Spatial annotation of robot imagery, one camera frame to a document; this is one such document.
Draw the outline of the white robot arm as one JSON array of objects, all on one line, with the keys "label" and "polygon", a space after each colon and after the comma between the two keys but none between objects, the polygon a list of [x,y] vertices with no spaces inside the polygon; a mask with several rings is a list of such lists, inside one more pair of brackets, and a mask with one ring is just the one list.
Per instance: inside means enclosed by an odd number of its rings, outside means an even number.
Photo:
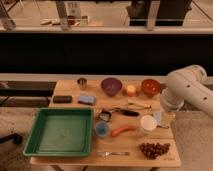
[{"label": "white robot arm", "polygon": [[160,95],[162,108],[177,111],[187,101],[213,119],[213,91],[202,84],[206,79],[207,73],[200,65],[170,72],[165,78],[166,88]]}]

